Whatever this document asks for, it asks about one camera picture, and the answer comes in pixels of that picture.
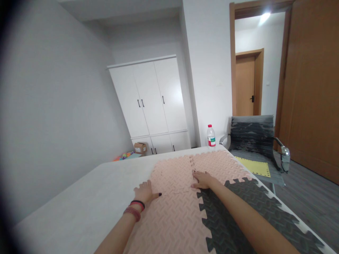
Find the hand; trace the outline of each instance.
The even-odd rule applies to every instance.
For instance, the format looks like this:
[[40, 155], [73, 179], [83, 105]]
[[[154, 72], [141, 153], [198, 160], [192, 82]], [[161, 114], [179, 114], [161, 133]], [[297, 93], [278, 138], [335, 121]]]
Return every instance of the hand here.
[[192, 188], [209, 189], [212, 186], [212, 184], [218, 182], [217, 179], [212, 177], [207, 172], [203, 173], [199, 171], [194, 171], [192, 175], [195, 179], [198, 180], [198, 183], [191, 185]]
[[134, 188], [134, 192], [134, 200], [142, 201], [144, 204], [161, 196], [161, 193], [152, 192], [152, 184], [150, 180], [139, 184], [139, 188]]

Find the white table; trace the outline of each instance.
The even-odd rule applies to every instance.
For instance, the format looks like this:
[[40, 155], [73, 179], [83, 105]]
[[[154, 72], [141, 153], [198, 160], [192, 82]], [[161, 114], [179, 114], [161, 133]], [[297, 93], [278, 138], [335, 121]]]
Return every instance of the white table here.
[[[217, 145], [215, 150], [226, 149]], [[148, 180], [159, 160], [209, 151], [208, 147], [200, 147], [101, 164], [17, 224], [14, 233], [32, 253], [92, 254], [133, 199], [133, 189]], [[270, 198], [276, 197], [263, 186]], [[303, 232], [311, 231], [318, 237], [279, 198], [277, 200], [284, 211], [300, 221], [297, 226]], [[335, 253], [319, 240], [325, 245], [322, 252]]]

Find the chrome armrest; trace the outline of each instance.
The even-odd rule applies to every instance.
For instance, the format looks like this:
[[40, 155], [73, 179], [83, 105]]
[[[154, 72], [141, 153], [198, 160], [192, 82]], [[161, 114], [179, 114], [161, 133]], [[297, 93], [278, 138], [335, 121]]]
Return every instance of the chrome armrest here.
[[278, 139], [278, 138], [274, 138], [277, 143], [280, 145], [281, 147], [281, 166], [282, 169], [285, 172], [289, 171], [289, 167], [290, 167], [290, 160], [291, 160], [291, 155], [290, 155], [290, 150], [284, 146], [284, 144]]
[[221, 137], [221, 139], [219, 140], [219, 144], [223, 145], [224, 144], [224, 140], [225, 138], [227, 138], [227, 136], [230, 136], [231, 134], [225, 134], [224, 136]]

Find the door frame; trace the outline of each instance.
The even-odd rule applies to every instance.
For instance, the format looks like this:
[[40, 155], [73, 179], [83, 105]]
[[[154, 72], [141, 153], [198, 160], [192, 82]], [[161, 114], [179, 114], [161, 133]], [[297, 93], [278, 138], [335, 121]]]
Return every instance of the door frame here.
[[236, 53], [236, 60], [255, 58], [254, 71], [254, 110], [253, 115], [261, 115], [262, 75], [264, 69], [264, 48]]
[[[235, 42], [235, 20], [262, 15], [265, 11], [271, 13], [285, 12], [284, 34], [282, 38], [281, 62], [278, 87], [278, 101], [276, 107], [274, 136], [279, 137], [281, 124], [281, 111], [283, 107], [285, 71], [287, 49], [289, 43], [289, 33], [291, 24], [292, 5], [295, 0], [258, 0], [243, 3], [230, 3], [230, 40], [231, 40], [231, 76], [232, 76], [232, 114], [237, 115], [236, 101], [236, 42]], [[278, 144], [274, 141], [274, 149], [278, 149]]]

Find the interlocking foam tile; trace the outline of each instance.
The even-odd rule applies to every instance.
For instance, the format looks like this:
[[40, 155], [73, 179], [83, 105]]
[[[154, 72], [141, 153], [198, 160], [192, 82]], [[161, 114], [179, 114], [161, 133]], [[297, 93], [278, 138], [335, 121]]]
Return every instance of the interlocking foam tile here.
[[208, 253], [206, 237], [212, 235], [202, 223], [207, 216], [199, 210], [200, 202], [193, 190], [155, 199], [143, 211], [124, 253]]
[[152, 189], [163, 195], [189, 191], [194, 181], [192, 176], [192, 155], [157, 162], [151, 173]]
[[[300, 253], [322, 253], [317, 245], [323, 244], [311, 232], [304, 234], [294, 224], [299, 221], [293, 215], [281, 210], [278, 207], [281, 206], [280, 202], [275, 198], [270, 199], [265, 194], [268, 191], [263, 186], [259, 188], [256, 180], [248, 181], [244, 178], [243, 182], [237, 180], [235, 182], [231, 184], [226, 181], [225, 186], [268, 220]], [[255, 253], [230, 213], [211, 190], [202, 190], [197, 196], [203, 198], [203, 204], [199, 206], [200, 210], [206, 211], [207, 219], [202, 220], [212, 233], [212, 238], [206, 238], [209, 251]]]
[[150, 179], [153, 191], [163, 195], [143, 211], [124, 253], [209, 253], [206, 238], [212, 234], [201, 220], [207, 216], [199, 210], [200, 190], [190, 187], [197, 182], [194, 169], [208, 171], [221, 182], [250, 176], [223, 151], [159, 161]]
[[244, 167], [227, 151], [202, 153], [193, 156], [193, 167], [196, 171], [207, 171], [221, 183], [227, 180], [234, 183], [233, 179], [239, 179], [242, 182], [244, 181], [243, 177], [252, 179], [251, 174], [245, 171]]

